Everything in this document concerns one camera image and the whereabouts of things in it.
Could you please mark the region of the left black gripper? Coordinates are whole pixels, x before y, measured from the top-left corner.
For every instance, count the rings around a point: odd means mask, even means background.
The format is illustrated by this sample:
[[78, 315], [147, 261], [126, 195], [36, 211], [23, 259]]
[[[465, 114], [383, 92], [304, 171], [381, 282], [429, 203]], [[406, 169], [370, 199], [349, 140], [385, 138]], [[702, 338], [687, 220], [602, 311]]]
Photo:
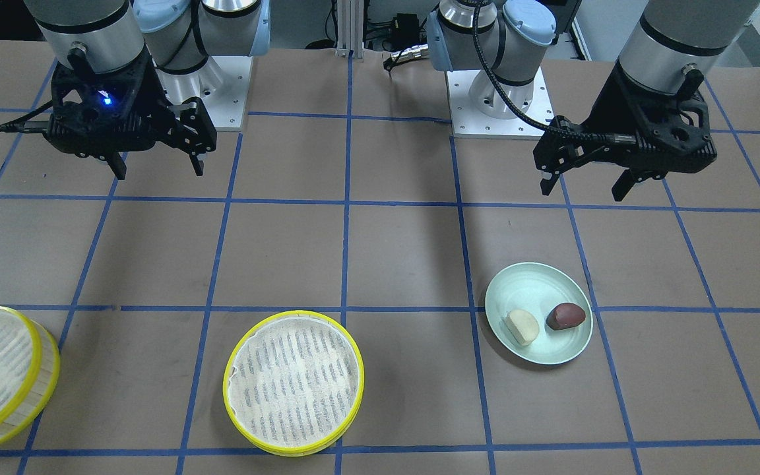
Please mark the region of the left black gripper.
[[675, 70], [683, 84], [672, 94], [657, 93], [637, 83], [616, 62], [580, 124], [557, 116], [555, 131], [546, 131], [533, 151], [541, 174], [540, 189], [550, 196], [553, 175], [587, 162], [612, 163], [625, 168], [612, 186], [615, 202], [622, 202], [651, 172], [696, 174], [717, 156], [710, 135], [709, 111], [699, 91], [705, 76], [695, 66]]

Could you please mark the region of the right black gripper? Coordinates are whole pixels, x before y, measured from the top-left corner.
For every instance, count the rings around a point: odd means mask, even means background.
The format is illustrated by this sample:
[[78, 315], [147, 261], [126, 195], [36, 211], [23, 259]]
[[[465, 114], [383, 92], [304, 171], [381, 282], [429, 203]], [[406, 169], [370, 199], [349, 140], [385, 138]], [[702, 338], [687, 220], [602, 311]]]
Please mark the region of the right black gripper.
[[217, 132], [198, 96], [175, 105], [160, 83], [148, 50], [123, 67], [100, 73], [84, 50], [69, 50], [69, 67], [57, 64], [51, 80], [52, 111], [45, 138], [64, 153], [103, 160], [125, 180], [121, 153], [150, 150], [163, 143], [190, 157], [194, 174], [205, 174], [206, 153]]

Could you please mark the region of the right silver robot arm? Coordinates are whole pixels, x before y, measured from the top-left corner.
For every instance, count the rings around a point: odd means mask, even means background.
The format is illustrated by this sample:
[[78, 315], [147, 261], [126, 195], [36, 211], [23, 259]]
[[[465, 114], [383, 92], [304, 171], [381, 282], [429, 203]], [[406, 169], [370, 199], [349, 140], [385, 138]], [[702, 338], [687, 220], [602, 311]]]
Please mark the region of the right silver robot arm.
[[218, 116], [239, 78], [219, 58], [265, 55], [269, 1], [27, 1], [57, 65], [51, 112], [25, 127], [58, 151], [105, 162], [126, 177], [124, 152], [157, 143], [203, 175], [217, 147]]

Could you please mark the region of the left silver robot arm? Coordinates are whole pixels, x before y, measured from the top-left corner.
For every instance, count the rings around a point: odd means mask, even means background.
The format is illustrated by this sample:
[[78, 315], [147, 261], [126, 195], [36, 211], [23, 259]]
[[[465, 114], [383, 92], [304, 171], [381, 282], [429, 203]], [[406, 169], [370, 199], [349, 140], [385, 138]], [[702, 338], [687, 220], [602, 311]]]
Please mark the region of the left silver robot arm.
[[588, 117], [537, 120], [524, 101], [557, 18], [538, 1], [441, 1], [426, 19], [434, 69], [476, 71], [483, 113], [539, 129], [533, 156], [543, 195], [589, 162], [621, 166], [612, 187], [622, 201], [636, 184], [670, 172], [696, 174], [717, 157], [700, 87], [756, 12], [757, 1], [650, 1], [616, 58]]

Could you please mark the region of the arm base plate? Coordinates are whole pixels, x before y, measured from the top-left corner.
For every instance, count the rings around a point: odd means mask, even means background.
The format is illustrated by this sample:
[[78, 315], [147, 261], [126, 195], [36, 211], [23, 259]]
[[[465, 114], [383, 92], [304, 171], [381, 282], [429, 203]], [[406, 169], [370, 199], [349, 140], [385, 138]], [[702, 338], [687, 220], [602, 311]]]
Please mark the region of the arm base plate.
[[218, 131], [241, 132], [254, 59], [245, 56], [209, 57], [201, 69], [184, 75], [158, 71], [166, 94], [175, 105], [199, 97]]
[[[495, 91], [481, 71], [445, 73], [447, 99], [453, 136], [462, 139], [531, 139], [537, 141], [543, 130], [519, 118]], [[513, 105], [537, 123], [550, 124], [553, 106], [542, 69], [531, 83], [503, 85]]]

